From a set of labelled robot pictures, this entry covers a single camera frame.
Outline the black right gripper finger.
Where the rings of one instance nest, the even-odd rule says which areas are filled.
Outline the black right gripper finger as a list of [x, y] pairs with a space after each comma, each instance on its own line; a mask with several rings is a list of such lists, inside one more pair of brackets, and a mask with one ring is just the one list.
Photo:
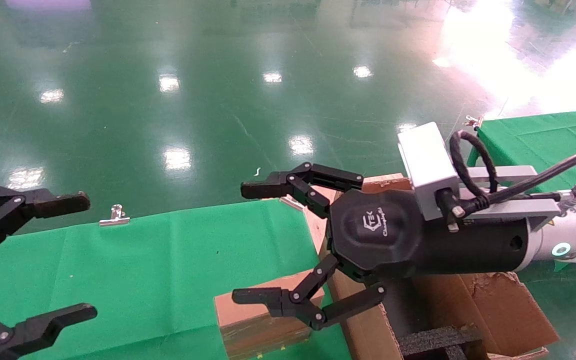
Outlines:
[[264, 305], [271, 317], [296, 318], [315, 331], [345, 321], [384, 300], [386, 287], [378, 282], [323, 308], [315, 305], [311, 299], [335, 273], [338, 265], [338, 259], [329, 254], [293, 290], [281, 287], [238, 288], [231, 292], [231, 299], [238, 305]]

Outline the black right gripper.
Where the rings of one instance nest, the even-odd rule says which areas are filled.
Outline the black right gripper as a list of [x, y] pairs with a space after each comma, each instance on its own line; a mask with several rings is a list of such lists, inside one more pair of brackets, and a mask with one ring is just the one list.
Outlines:
[[[327, 218], [327, 248], [337, 268], [357, 283], [414, 276], [516, 271], [529, 243], [525, 219], [475, 219], [448, 230], [441, 218], [426, 221], [410, 191], [360, 191], [364, 176], [304, 162], [240, 185], [245, 199], [291, 196]], [[343, 192], [330, 200], [313, 186]]]

